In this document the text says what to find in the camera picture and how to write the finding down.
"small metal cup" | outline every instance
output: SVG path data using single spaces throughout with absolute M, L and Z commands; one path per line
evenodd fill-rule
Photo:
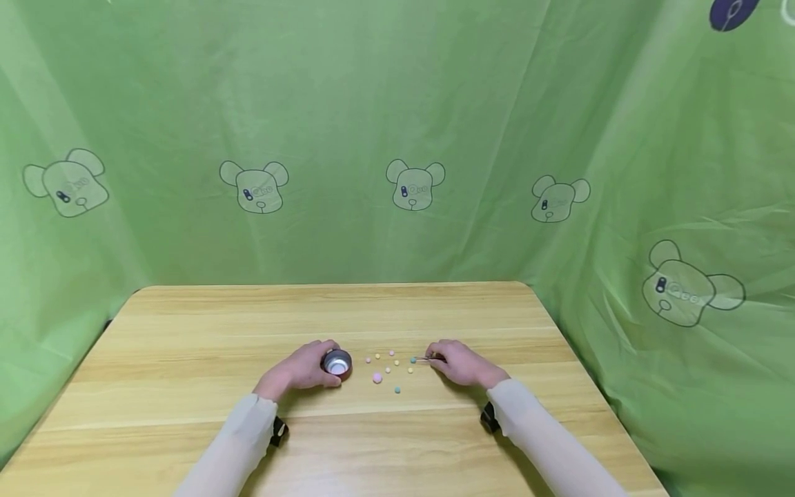
M 324 355 L 323 362 L 320 365 L 327 373 L 339 376 L 340 379 L 344 380 L 351 374 L 353 359 L 351 359 L 350 354 L 338 349 Z

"green cloth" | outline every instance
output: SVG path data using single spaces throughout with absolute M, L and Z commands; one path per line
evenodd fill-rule
M 0 1 L 0 455 L 141 287 L 515 279 L 672 495 L 792 495 L 793 53 L 787 0 Z

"wood grain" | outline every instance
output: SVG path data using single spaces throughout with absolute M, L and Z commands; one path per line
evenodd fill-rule
M 480 427 L 483 392 L 421 364 L 407 374 L 409 357 L 441 338 L 523 381 L 632 496 L 668 495 L 532 290 L 507 282 L 144 289 L 0 473 L 0 495 L 171 495 L 260 374 L 326 338 L 351 353 L 352 376 L 284 399 L 289 439 L 242 495 L 551 495 Z

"finger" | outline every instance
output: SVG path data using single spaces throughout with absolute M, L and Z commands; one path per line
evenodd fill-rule
M 438 343 L 433 342 L 428 346 L 428 350 L 425 351 L 425 357 L 433 357 L 434 354 L 439 354 L 445 356 L 445 352 L 448 350 L 448 345 L 444 344 L 445 340 L 440 340 Z
M 323 373 L 323 378 L 320 380 L 323 383 L 323 386 L 326 388 L 334 388 L 336 386 L 342 385 L 343 380 L 339 378 L 339 376 L 330 375 L 329 373 Z
M 445 376 L 447 377 L 450 376 L 452 368 L 450 368 L 450 365 L 447 364 L 445 361 L 440 361 L 438 359 L 431 359 L 428 361 L 428 364 L 430 364 L 433 369 L 440 371 Z
M 318 344 L 320 344 L 320 346 L 318 346 L 318 347 L 322 348 L 323 352 L 335 351 L 335 350 L 339 349 L 339 344 L 336 343 L 334 340 L 326 340 L 326 341 L 324 341 L 322 343 L 318 342 Z

